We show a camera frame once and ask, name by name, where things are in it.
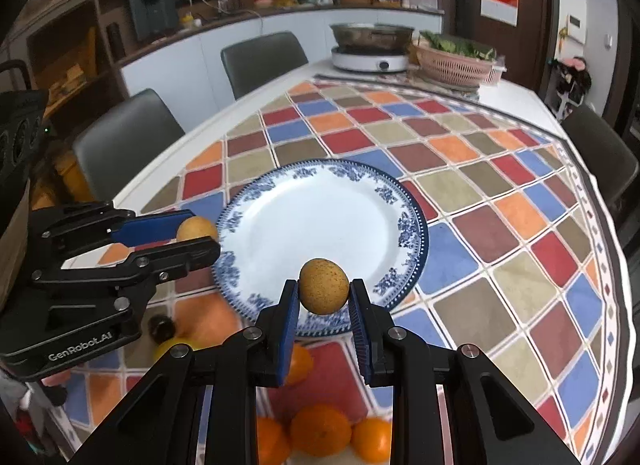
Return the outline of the small brown fruit front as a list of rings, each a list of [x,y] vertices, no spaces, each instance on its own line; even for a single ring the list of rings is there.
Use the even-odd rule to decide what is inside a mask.
[[[200,237],[210,237],[214,241],[218,240],[216,225],[208,219],[200,216],[193,216],[184,220],[176,233],[178,242],[196,240]]]

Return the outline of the small brown fruit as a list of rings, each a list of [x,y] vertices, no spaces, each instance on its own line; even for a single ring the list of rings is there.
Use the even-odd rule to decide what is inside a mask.
[[[216,225],[208,219],[200,216],[193,216],[184,220],[176,233],[178,242],[196,240],[200,237],[210,237],[214,241],[218,240]]]
[[[299,300],[314,315],[332,315],[344,306],[349,292],[345,272],[331,260],[314,258],[299,272]]]

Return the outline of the small orange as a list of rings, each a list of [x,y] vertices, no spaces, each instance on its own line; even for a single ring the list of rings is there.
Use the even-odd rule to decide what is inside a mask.
[[[285,378],[285,384],[288,386],[300,384],[306,381],[313,370],[314,357],[310,351],[300,344],[295,344],[293,346],[290,368],[288,369],[288,376]]]
[[[378,417],[362,419],[352,426],[352,449],[367,464],[382,464],[390,460],[392,423]]]

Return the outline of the dark plum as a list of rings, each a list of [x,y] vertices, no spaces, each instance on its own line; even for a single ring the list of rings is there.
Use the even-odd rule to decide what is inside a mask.
[[[159,346],[175,337],[176,326],[168,315],[153,315],[148,321],[148,331],[152,341]]]

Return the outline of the large orange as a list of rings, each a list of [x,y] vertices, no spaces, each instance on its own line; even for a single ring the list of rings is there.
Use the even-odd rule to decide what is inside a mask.
[[[352,439],[352,424],[333,405],[308,405],[292,418],[290,437],[296,451],[327,457],[340,454],[348,447]]]

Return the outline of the yellow pear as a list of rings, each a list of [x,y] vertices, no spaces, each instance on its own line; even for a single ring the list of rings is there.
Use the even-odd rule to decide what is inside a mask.
[[[192,350],[198,350],[198,345],[186,338],[172,337],[157,345],[153,351],[153,363],[156,363],[167,351],[177,345],[185,345]]]

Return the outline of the white kitchen counter cabinet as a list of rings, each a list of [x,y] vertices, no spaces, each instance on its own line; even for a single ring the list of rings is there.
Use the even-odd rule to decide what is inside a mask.
[[[372,24],[442,32],[438,13],[392,9],[297,10],[201,29],[168,41],[120,68],[128,94],[151,89],[189,132],[239,99],[303,63],[331,56],[332,27]]]

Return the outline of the near left grey chair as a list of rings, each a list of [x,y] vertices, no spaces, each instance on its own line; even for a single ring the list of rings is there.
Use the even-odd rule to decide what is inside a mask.
[[[94,198],[113,199],[184,130],[160,96],[145,89],[111,108],[73,143]]]

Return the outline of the grey chair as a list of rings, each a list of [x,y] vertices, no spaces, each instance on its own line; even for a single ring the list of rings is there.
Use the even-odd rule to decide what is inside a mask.
[[[94,198],[113,199],[184,130],[160,96],[145,89],[111,108],[73,143]]]
[[[576,107],[561,126],[596,177],[605,204],[613,206],[637,176],[638,159],[610,125],[587,105]]]
[[[308,63],[292,32],[275,32],[232,44],[220,52],[235,99]]]

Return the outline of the blue white porcelain plate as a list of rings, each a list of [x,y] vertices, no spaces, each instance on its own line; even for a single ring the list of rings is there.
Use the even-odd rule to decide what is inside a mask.
[[[308,159],[263,174],[231,199],[217,229],[215,282],[250,321],[314,258],[363,280],[371,303],[392,310],[419,280],[430,245],[411,193],[349,159]]]

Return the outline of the far left grey chair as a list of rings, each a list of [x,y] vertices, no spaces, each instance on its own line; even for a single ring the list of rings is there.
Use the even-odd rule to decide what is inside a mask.
[[[232,44],[220,52],[235,99],[308,63],[292,32],[275,32]]]

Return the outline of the black water dispenser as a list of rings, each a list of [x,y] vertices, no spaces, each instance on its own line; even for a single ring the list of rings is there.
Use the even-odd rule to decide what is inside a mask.
[[[128,1],[138,41],[158,38],[179,27],[176,0]]]

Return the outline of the pink basket of greens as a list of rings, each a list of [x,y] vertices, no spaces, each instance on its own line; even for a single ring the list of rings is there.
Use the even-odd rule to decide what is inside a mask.
[[[427,78],[447,86],[495,86],[506,72],[495,48],[457,36],[424,30],[413,38],[411,52]]]

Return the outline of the right grey chair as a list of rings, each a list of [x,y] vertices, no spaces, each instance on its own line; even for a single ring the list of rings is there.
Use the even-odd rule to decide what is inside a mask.
[[[610,125],[587,105],[576,107],[561,126],[596,177],[605,204],[613,206],[637,176],[638,159]]]

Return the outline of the dark wooden door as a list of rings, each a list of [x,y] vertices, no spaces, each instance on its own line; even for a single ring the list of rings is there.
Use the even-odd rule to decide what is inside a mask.
[[[446,32],[493,48],[506,80],[539,93],[549,81],[560,0],[447,0]]]

